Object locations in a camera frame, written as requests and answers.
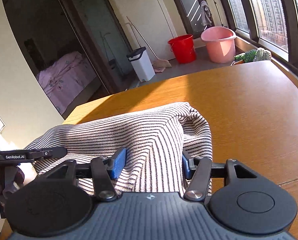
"striped fabric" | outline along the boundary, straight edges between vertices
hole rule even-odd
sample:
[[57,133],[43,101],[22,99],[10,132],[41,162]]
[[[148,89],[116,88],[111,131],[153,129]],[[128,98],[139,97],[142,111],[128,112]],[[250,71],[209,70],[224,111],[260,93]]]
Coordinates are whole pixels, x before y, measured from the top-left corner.
[[[134,192],[180,192],[186,187],[182,171],[183,148],[193,156],[212,159],[211,132],[207,121],[187,102],[172,103],[83,124],[59,125],[30,143],[26,149],[64,146],[68,154],[38,161],[42,174],[67,159],[88,163],[101,155],[127,149],[126,165],[115,189]],[[79,186],[93,194],[91,179]]]

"white star logo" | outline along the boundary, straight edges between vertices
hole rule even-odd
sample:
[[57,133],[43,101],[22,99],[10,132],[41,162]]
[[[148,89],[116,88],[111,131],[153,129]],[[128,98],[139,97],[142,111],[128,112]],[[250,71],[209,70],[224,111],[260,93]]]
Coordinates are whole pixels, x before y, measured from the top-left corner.
[[152,200],[152,199],[155,198],[155,196],[154,195],[148,195],[148,196],[146,196],[146,198],[149,199],[149,200]]

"white trash bin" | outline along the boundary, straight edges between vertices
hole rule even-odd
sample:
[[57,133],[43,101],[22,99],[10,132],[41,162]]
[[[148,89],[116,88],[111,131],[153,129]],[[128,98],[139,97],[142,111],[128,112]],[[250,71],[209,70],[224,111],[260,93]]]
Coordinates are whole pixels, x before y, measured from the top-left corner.
[[149,81],[155,75],[146,47],[134,50],[127,58],[141,82]]

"mop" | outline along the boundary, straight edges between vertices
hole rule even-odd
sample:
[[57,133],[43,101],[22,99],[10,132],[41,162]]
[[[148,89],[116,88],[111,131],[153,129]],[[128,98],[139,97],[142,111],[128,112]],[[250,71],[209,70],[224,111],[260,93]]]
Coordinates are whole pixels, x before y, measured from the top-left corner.
[[127,24],[130,24],[131,26],[131,29],[132,29],[132,32],[133,34],[135,35],[135,38],[137,39],[137,42],[139,44],[139,46],[141,47],[140,45],[140,42],[137,38],[137,35],[135,34],[134,30],[132,27],[134,27],[136,29],[136,31],[139,33],[139,35],[142,37],[142,39],[144,40],[144,42],[147,44],[147,46],[149,47],[149,49],[151,50],[151,52],[153,53],[153,55],[156,57],[156,60],[152,63],[152,66],[153,66],[153,69],[154,71],[157,73],[157,72],[162,72],[165,70],[165,68],[167,67],[171,67],[171,64],[169,63],[168,60],[166,59],[160,59],[157,57],[156,53],[154,53],[153,49],[150,47],[150,45],[148,44],[148,42],[145,40],[145,38],[142,36],[142,34],[140,33],[140,31],[137,29],[137,27],[132,23],[132,21],[130,21],[130,19],[127,17],[129,23]]

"black circular cover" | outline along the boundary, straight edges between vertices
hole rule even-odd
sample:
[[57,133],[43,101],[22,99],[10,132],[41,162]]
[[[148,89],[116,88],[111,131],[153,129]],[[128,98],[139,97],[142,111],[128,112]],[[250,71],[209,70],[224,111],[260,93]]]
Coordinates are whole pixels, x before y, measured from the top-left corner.
[[78,225],[92,208],[82,189],[58,181],[32,182],[12,194],[5,215],[13,230],[23,235],[46,237]]
[[273,234],[297,215],[293,197],[272,182],[241,179],[213,194],[209,209],[223,225],[246,234]]

